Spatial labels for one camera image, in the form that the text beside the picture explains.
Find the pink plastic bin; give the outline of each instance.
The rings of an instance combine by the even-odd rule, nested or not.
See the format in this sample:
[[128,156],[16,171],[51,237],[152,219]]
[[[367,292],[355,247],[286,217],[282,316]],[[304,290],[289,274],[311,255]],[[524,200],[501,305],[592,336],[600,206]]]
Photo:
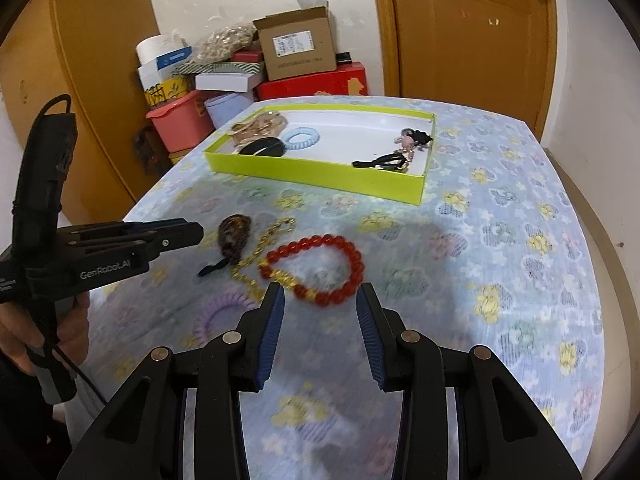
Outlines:
[[193,148],[213,131],[204,101],[217,94],[219,92],[194,90],[146,115],[158,130],[169,153]]

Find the door frame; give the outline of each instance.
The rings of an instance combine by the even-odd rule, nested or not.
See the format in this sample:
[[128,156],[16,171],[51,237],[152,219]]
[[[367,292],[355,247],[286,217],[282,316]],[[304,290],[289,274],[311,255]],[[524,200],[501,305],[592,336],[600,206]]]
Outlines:
[[[382,73],[385,95],[400,97],[400,54],[398,49],[398,22],[394,0],[376,0],[380,47],[382,48]],[[546,0],[547,62],[542,105],[536,118],[534,135],[540,141],[551,103],[551,92],[556,76],[556,50],[558,46],[558,15],[556,0]]]

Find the toilet paper roll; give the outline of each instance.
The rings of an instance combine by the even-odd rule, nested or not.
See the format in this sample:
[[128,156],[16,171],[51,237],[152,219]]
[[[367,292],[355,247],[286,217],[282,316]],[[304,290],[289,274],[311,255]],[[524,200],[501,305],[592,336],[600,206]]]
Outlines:
[[136,53],[140,60],[140,65],[153,61],[156,57],[168,54],[186,45],[177,34],[160,34],[140,41],[136,47]]

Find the plastic bag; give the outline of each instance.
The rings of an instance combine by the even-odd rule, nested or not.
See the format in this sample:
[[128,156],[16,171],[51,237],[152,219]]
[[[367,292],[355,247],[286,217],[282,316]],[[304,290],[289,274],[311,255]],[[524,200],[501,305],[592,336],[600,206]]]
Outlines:
[[193,46],[191,59],[202,64],[224,61],[238,50],[251,45],[254,34],[253,23],[236,23],[219,28]]

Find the table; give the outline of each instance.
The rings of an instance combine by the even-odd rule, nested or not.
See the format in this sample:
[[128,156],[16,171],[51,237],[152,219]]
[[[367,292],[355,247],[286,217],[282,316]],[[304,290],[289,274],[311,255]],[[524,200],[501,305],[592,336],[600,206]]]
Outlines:
[[[438,142],[422,205],[213,174],[202,150],[214,134],[126,217],[184,217],[200,222],[206,236],[197,248],[162,255],[143,276],[93,291],[84,369],[98,387],[112,396],[155,346],[196,348],[193,328],[201,309],[219,294],[246,291],[228,269],[196,276],[220,259],[216,233],[223,218],[252,217],[247,250],[253,250],[275,219],[293,216],[298,226],[282,241],[324,233],[352,240],[363,254],[365,279],[408,328],[441,346],[491,347],[582,468],[604,375],[600,303],[577,217],[527,126],[474,108],[399,98],[315,96],[277,103],[292,101],[434,112]],[[330,288],[344,272],[336,258],[330,250],[300,255],[296,275]],[[251,272],[258,276],[255,267]],[[234,328],[241,314],[220,313],[210,335]],[[88,389],[78,385],[78,396],[66,405],[73,442],[99,412]],[[320,309],[287,292],[271,379],[260,394],[241,396],[252,479],[389,478],[400,407],[401,394],[380,392],[371,377],[354,298]],[[449,470],[456,478],[455,417],[449,418]],[[186,427],[185,470],[192,478],[191,410]]]

